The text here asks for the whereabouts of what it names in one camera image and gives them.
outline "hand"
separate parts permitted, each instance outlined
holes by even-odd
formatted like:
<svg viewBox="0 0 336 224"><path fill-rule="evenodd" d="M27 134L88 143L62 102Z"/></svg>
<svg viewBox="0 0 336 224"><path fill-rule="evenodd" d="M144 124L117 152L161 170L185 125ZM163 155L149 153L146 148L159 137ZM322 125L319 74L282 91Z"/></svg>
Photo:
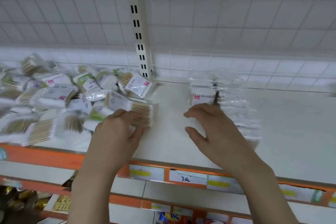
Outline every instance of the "hand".
<svg viewBox="0 0 336 224"><path fill-rule="evenodd" d="M129 126L138 117L138 112L119 109L99 123L92 135L81 171L88 170L91 174L98 172L99 175L114 178L120 168L132 158L145 131L144 127L137 127L129 136Z"/></svg>
<svg viewBox="0 0 336 224"><path fill-rule="evenodd" d="M195 128L185 128L199 150L233 177L239 177L256 165L262 165L262 160L248 145L236 125L218 106L194 105L184 116L196 118L205 130L206 138Z"/></svg>

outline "perforated metal post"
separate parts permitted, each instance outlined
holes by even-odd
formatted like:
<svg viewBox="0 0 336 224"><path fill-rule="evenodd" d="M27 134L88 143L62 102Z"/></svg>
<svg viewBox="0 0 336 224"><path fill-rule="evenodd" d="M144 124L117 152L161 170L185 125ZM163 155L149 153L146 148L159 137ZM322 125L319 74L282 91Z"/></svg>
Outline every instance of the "perforated metal post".
<svg viewBox="0 0 336 224"><path fill-rule="evenodd" d="M145 0L129 0L129 9L133 20L135 49L140 63L140 73L144 77L153 79Z"/></svg>

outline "forearm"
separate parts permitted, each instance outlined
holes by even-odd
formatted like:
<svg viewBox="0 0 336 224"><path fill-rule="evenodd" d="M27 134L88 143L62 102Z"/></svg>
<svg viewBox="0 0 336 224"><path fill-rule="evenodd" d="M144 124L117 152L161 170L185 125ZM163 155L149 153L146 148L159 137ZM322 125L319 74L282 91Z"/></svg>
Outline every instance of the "forearm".
<svg viewBox="0 0 336 224"><path fill-rule="evenodd" d="M260 160L254 170L237 178L247 197L254 222L257 224L298 224L273 170Z"/></svg>
<svg viewBox="0 0 336 224"><path fill-rule="evenodd" d="M72 186L68 224L108 224L109 196L115 175L81 171Z"/></svg>

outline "right hand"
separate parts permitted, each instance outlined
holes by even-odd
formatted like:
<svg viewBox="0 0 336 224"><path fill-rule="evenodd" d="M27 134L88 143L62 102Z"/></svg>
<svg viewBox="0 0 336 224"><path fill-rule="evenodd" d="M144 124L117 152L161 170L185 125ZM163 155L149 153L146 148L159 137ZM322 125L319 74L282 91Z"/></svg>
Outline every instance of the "right hand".
<svg viewBox="0 0 336 224"><path fill-rule="evenodd" d="M206 138L195 128L185 128L199 150L233 177L238 178L255 166L262 165L262 160L219 106L194 105L184 116L196 118L205 130Z"/></svg>

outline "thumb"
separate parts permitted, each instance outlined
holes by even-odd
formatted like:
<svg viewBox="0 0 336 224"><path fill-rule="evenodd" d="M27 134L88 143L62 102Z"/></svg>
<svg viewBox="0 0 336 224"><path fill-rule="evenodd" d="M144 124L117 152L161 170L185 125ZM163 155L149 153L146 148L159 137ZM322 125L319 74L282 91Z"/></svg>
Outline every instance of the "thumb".
<svg viewBox="0 0 336 224"><path fill-rule="evenodd" d="M203 151L207 146L207 139L204 138L195 128L186 127L185 131L188 133L190 139L195 143L200 151Z"/></svg>
<svg viewBox="0 0 336 224"><path fill-rule="evenodd" d="M132 144L134 143L138 145L144 132L145 132L145 127L142 127L142 126L137 127L134 130L134 133L129 137L129 140L132 142Z"/></svg>

